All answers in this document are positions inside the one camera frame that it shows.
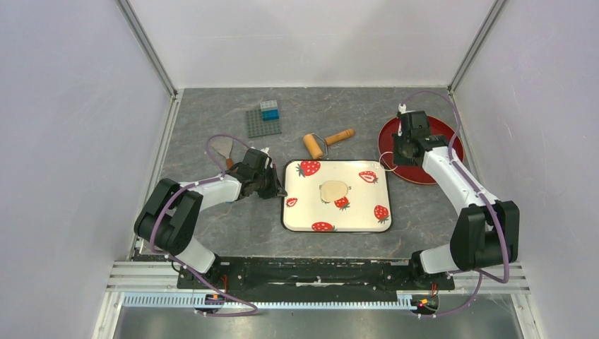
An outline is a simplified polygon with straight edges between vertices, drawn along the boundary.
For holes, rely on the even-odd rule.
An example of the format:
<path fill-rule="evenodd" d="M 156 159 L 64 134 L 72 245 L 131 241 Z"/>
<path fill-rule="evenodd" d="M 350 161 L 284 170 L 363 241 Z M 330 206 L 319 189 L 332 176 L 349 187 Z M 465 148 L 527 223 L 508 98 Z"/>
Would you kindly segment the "wooden dough roller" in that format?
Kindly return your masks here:
<path fill-rule="evenodd" d="M 328 149 L 335 143 L 339 143 L 346 139 L 352 138 L 355 135 L 354 129 L 346 129 L 337 134 L 320 137 L 315 133 L 306 134 L 302 138 L 302 142 L 307 149 L 311 159 L 320 160 L 328 155 Z"/>

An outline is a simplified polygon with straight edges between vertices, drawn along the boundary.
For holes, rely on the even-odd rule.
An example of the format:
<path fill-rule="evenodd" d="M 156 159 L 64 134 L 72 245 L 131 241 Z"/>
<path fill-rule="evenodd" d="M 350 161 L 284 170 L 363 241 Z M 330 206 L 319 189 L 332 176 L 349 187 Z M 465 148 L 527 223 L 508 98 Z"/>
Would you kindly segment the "strawberry print enamel tray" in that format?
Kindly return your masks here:
<path fill-rule="evenodd" d="M 386 170 L 376 160 L 286 164 L 281 223 L 291 232 L 382 233 L 393 224 Z"/>

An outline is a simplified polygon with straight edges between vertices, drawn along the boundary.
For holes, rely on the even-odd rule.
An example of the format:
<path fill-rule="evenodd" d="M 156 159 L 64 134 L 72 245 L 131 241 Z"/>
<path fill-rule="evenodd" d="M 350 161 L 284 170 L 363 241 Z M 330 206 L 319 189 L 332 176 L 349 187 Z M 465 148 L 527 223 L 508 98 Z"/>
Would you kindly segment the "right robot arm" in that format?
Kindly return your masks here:
<path fill-rule="evenodd" d="M 426 288 L 437 273 L 467 272 L 501 265 L 509 279 L 509 265 L 518 256 L 520 211 L 513 201 L 501 201 L 485 189 L 459 160 L 450 141 L 431 132 L 423 111 L 400 105 L 399 127 L 393 137 L 393 162 L 419 167 L 440 186 L 458 219 L 449 243 L 417 251 L 410 259 L 408 279 Z"/>

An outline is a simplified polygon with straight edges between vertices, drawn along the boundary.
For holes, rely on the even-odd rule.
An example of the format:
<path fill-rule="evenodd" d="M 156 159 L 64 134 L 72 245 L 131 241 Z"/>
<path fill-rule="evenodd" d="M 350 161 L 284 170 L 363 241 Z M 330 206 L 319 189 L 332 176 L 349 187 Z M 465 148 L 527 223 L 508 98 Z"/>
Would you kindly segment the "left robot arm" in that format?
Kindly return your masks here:
<path fill-rule="evenodd" d="M 217 255 L 194 238 L 200 212 L 221 203 L 233 203 L 252 194 L 270 199 L 287 195 L 267 150 L 250 148 L 241 162 L 216 177 L 179 183 L 160 180 L 134 223 L 136 236 L 156 254 L 166 254 L 195 271 L 205 288 L 220 283 Z"/>

